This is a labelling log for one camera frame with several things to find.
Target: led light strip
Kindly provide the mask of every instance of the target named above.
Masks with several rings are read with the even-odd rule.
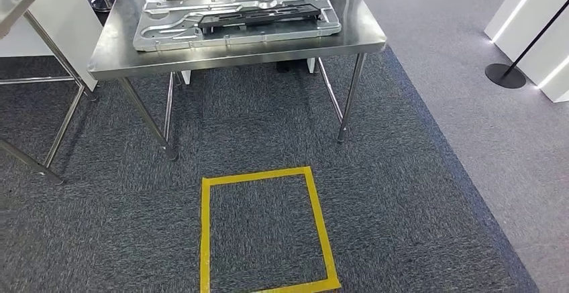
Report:
[[[508,25],[512,22],[514,17],[517,15],[519,10],[525,5],[526,2],[527,2],[527,0],[520,0],[519,1],[516,8],[514,9],[514,11],[512,11],[512,14],[510,14],[510,17],[508,17],[508,19],[506,19],[506,22],[502,25],[502,28],[500,28],[500,30],[498,31],[496,36],[494,36],[494,38],[492,39],[492,43],[495,43],[498,40],[498,38],[500,38],[500,36],[502,36],[502,34],[504,33],[504,30],[506,30],[506,27],[508,27]]]
[[[567,66],[567,64],[569,64],[569,56],[567,56],[567,57],[565,58],[565,60],[564,60],[563,62],[561,62],[561,64],[559,64],[557,67],[555,67],[555,69],[553,69],[552,72],[549,73],[549,75],[546,77],[546,79],[545,79],[543,82],[541,82],[541,83],[537,86],[537,88],[538,88],[538,89],[542,89],[547,83],[549,83],[549,82],[553,79],[553,77],[555,77],[555,75],[557,75],[559,72],[561,72],[561,70],[562,70],[565,66]]]

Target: gray carpet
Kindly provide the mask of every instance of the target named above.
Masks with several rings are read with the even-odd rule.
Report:
[[[540,290],[566,292],[569,102],[484,75],[510,64],[483,33],[503,1],[365,0]]]
[[[0,76],[27,76],[36,59],[17,61],[23,69],[10,72],[0,60]],[[343,103],[355,57],[324,62]],[[321,78],[297,65],[193,72],[188,89],[174,90],[177,162],[116,82],[101,83],[98,103],[81,101],[53,165],[64,186],[1,153],[2,290],[196,292],[201,178],[306,165],[343,291],[533,290],[503,234],[491,233],[501,232],[491,215],[480,218],[487,207],[475,189],[466,193],[448,166],[390,49],[369,55],[342,145]],[[161,125],[166,75],[133,84]],[[3,86],[0,135],[43,157],[73,90]],[[322,279],[309,207],[295,177],[212,187],[212,291]]]

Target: black round base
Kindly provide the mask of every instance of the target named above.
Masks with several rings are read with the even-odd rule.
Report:
[[[111,6],[115,3],[115,0],[110,0]],[[91,0],[91,7],[98,13],[109,13],[111,8],[107,7],[104,0]]]
[[[484,71],[486,76],[494,83],[507,89],[519,89],[525,85],[525,75],[517,68],[512,69],[508,76],[504,77],[504,73],[510,66],[504,64],[490,64]]]

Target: white display stand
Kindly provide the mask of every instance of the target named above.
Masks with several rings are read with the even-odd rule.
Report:
[[[87,63],[95,49],[103,26],[87,0],[36,0],[30,13],[46,30],[73,65],[87,86],[93,90],[97,81],[87,72]],[[0,57],[52,55],[49,48],[25,19],[20,19],[0,40]]]
[[[485,33],[515,60],[567,0],[505,0]],[[569,101],[569,11],[530,49],[518,68],[553,102]]]

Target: yellow tape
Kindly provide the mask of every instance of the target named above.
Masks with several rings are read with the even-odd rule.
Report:
[[[334,258],[332,257],[332,248],[330,247],[330,240],[328,239],[328,232],[324,225],[324,216],[320,209],[320,202],[318,201],[318,193],[316,192],[316,185],[312,177],[312,170],[310,167],[304,167],[304,175],[306,178],[306,185],[308,187],[308,195],[310,196],[310,203],[312,204],[312,212],[314,213],[314,221],[316,222],[316,231],[320,239],[320,246],[322,246],[322,254],[324,256],[324,265],[326,265],[326,274],[328,278],[338,278],[336,274],[336,266],[334,265]]]
[[[201,179],[200,292],[209,293],[209,180]]]
[[[289,168],[281,170],[271,170],[263,172],[254,172],[252,174],[236,174],[234,176],[223,176],[216,178],[208,178],[210,185],[216,184],[235,184],[237,182],[254,181],[260,179],[278,178],[286,176],[294,176],[295,174],[304,174],[304,169]]]
[[[255,172],[252,174],[238,174],[234,176],[223,176],[216,178],[202,178],[201,188],[201,246],[200,246],[200,291],[201,293],[209,293],[209,199],[210,188],[219,184],[234,184],[237,182],[253,181],[260,179],[278,178],[286,176],[294,176],[303,174],[308,188],[308,195],[310,204],[316,222],[316,232],[322,247],[322,255],[324,257],[324,265],[326,267],[325,280],[316,282],[309,282],[304,284],[297,284],[292,286],[285,286],[282,288],[271,288],[269,290],[259,291],[261,293],[296,293],[296,292],[321,292],[326,290],[334,290],[340,288],[340,281],[336,274],[334,265],[334,258],[332,249],[324,225],[324,217],[318,201],[318,193],[314,178],[312,177],[312,170],[310,167],[288,168],[281,170],[271,170],[265,172]]]

